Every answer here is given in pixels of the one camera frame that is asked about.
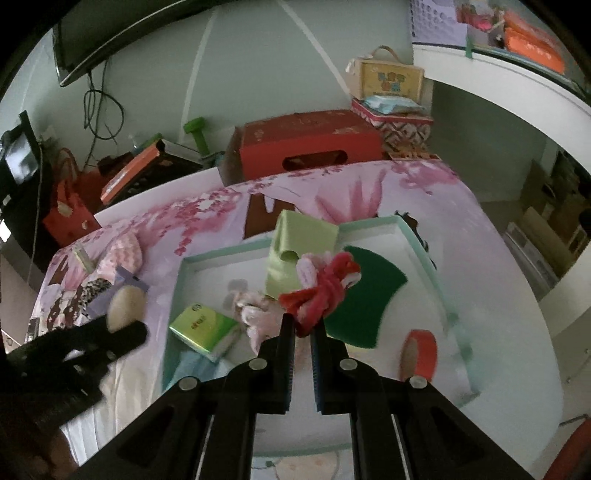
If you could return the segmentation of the person's left hand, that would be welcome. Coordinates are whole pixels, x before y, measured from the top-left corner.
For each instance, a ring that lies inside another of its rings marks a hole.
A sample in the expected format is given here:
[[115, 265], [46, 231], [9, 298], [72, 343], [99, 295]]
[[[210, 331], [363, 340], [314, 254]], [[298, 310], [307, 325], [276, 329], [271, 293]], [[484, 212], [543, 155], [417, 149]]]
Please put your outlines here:
[[67, 438], [57, 430], [41, 452], [29, 460], [28, 479], [68, 479], [78, 468]]

